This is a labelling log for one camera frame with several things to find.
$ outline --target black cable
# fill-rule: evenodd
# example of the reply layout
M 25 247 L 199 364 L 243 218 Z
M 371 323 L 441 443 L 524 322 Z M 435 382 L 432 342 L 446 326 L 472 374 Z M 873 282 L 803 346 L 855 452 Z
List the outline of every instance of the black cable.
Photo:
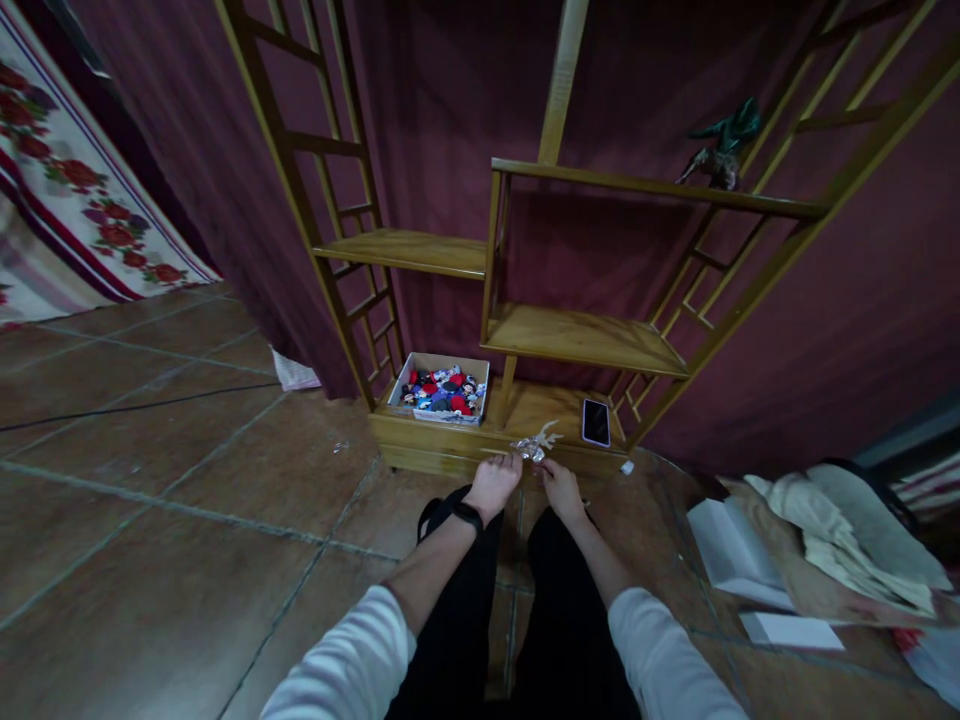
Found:
M 208 393 L 199 393 L 197 395 L 188 395 L 185 398 L 174 398 L 173 400 L 161 400 L 160 402 L 147 403 L 146 405 L 131 405 L 130 407 L 125 408 L 112 408 L 110 410 L 92 410 L 86 413 L 76 413 L 74 415 L 60 415 L 59 417 L 47 418 L 46 420 L 34 420 L 29 423 L 21 423 L 20 425 L 7 425 L 6 427 L 0 427 L 0 433 L 11 432 L 13 430 L 22 430 L 23 428 L 34 427 L 35 425 L 45 425 L 50 422 L 60 422 L 62 420 L 77 420 L 84 417 L 93 417 L 94 415 L 110 415 L 112 413 L 118 412 L 130 412 L 131 410 L 146 410 L 147 408 L 152 407 L 161 407 L 162 405 L 173 405 L 178 402 L 186 402 L 187 400 L 197 400 L 203 397 L 210 397 L 211 395 L 219 395 L 220 393 L 225 392 L 237 392 L 239 390 L 256 390 L 257 388 L 262 387 L 276 387 L 280 383 L 264 383 L 263 385 L 243 385 L 241 387 L 235 388 L 223 388 L 221 390 L 211 390 Z

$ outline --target wooden shelf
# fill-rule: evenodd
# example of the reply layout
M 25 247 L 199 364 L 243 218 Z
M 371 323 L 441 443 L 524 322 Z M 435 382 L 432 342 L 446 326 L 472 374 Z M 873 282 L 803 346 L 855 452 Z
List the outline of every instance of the wooden shelf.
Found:
M 536 435 L 550 420 L 559 422 L 550 428 L 564 437 L 558 440 L 550 456 L 584 477 L 611 477 L 619 472 L 627 460 L 623 450 L 623 430 L 611 412 L 612 446 L 602 448 L 585 442 L 581 437 L 584 398 L 609 404 L 600 393 L 516 380 L 510 392 L 508 421 L 498 430 L 494 423 L 499 405 L 504 401 L 500 378 L 494 378 L 483 423 L 480 427 L 435 423 L 414 417 L 398 416 L 382 400 L 370 415 L 374 436 L 381 448 L 391 448 L 396 466 L 407 467 L 408 462 L 426 463 L 410 466 L 422 472 L 462 475 L 469 465 L 450 464 L 451 457 L 476 463 L 497 451 L 508 452 L 510 443 Z
M 486 244 L 479 240 L 380 228 L 313 249 L 314 254 L 353 263 L 386 265 L 483 280 Z
M 508 355 L 688 377 L 686 364 L 649 325 L 538 305 L 499 305 L 481 347 Z
M 596 185 L 599 187 L 614 188 L 616 190 L 629 190 L 632 192 L 646 193 L 648 195 L 709 202 L 717 207 L 762 213 L 774 217 L 818 220 L 825 216 L 830 210 L 829 206 L 819 205 L 817 203 L 782 200 L 764 195 L 730 192 L 729 190 L 717 190 L 716 188 L 701 187 L 698 185 L 676 185 L 663 180 L 598 173 L 590 170 L 558 167 L 556 165 L 541 165 L 539 163 L 520 162 L 518 160 L 501 160 L 500 158 L 493 158 L 492 165 L 494 170 L 513 175 L 564 180 L 566 182 Z

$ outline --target smartwatch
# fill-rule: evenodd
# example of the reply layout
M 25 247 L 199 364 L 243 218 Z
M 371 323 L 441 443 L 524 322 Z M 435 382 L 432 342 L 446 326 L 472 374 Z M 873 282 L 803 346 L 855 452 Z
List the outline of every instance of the smartwatch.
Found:
M 458 502 L 451 512 L 464 522 L 473 525 L 477 529 L 477 537 L 483 535 L 483 518 L 480 517 L 476 508 L 470 507 L 465 502 Z

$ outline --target white sleeve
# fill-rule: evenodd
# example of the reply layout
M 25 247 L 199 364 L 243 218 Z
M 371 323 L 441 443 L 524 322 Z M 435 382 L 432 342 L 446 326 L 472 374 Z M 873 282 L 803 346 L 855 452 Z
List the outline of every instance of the white sleeve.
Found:
M 382 718 L 416 649 L 397 599 L 375 585 L 277 686 L 260 718 Z
M 644 717 L 747 717 L 667 606 L 649 592 L 624 590 L 610 606 L 607 622 Z

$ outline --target person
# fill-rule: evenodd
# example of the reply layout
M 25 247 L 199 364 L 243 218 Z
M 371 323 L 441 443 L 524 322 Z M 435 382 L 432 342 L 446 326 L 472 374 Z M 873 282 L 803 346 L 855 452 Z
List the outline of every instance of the person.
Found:
M 534 468 L 550 507 L 528 542 L 535 596 L 516 687 L 484 704 L 497 546 L 522 468 L 518 455 L 491 458 L 428 503 L 416 549 L 307 652 L 262 720 L 745 718 L 604 541 L 576 476 L 549 459 Z

